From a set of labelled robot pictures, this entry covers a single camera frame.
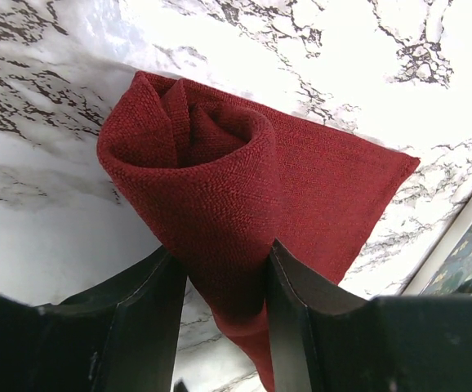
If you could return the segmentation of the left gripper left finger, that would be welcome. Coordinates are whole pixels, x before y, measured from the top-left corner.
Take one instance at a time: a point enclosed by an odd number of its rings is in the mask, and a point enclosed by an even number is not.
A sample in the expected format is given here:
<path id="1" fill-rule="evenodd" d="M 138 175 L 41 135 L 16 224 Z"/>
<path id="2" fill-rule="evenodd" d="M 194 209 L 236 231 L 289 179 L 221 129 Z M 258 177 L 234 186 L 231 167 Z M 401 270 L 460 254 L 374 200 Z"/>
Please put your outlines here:
<path id="1" fill-rule="evenodd" d="M 0 391 L 169 391 L 185 281 L 159 248 L 57 305 L 0 296 Z"/>

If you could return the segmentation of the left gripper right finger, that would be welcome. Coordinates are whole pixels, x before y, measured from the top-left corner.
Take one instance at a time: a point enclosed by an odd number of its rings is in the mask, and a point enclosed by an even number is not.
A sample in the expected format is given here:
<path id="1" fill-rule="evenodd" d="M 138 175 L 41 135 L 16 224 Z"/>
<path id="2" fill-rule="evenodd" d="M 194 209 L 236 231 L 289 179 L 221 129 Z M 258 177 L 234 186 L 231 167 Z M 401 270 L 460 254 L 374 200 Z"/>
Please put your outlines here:
<path id="1" fill-rule="evenodd" d="M 472 391 L 472 296 L 365 300 L 280 242 L 266 307 L 278 391 Z"/>

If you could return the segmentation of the dark red cloth napkin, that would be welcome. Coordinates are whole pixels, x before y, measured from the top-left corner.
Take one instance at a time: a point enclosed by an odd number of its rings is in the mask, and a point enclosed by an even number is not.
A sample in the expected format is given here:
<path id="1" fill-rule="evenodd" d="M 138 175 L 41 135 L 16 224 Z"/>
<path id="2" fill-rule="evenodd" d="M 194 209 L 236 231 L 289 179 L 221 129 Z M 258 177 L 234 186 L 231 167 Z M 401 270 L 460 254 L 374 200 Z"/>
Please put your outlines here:
<path id="1" fill-rule="evenodd" d="M 273 241 L 339 283 L 420 163 L 198 82 L 143 71 L 101 128 L 97 156 L 268 391 L 265 261 Z"/>

